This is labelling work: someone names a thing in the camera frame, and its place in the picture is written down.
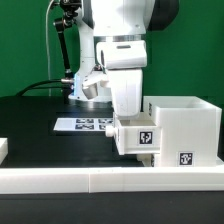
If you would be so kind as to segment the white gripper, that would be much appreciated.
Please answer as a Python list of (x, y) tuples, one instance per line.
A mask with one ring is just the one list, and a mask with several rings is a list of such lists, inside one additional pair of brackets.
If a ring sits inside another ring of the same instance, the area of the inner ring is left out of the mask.
[(105, 69), (118, 119), (136, 119), (142, 97), (142, 68), (147, 66), (144, 40), (99, 42), (97, 60)]

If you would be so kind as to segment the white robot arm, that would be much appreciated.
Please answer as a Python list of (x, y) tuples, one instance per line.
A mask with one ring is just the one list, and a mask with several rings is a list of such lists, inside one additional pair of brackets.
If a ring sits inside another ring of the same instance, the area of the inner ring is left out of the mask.
[(73, 98), (110, 102), (118, 119), (137, 118), (148, 59), (145, 35), (165, 29), (178, 11), (179, 0), (81, 0)]

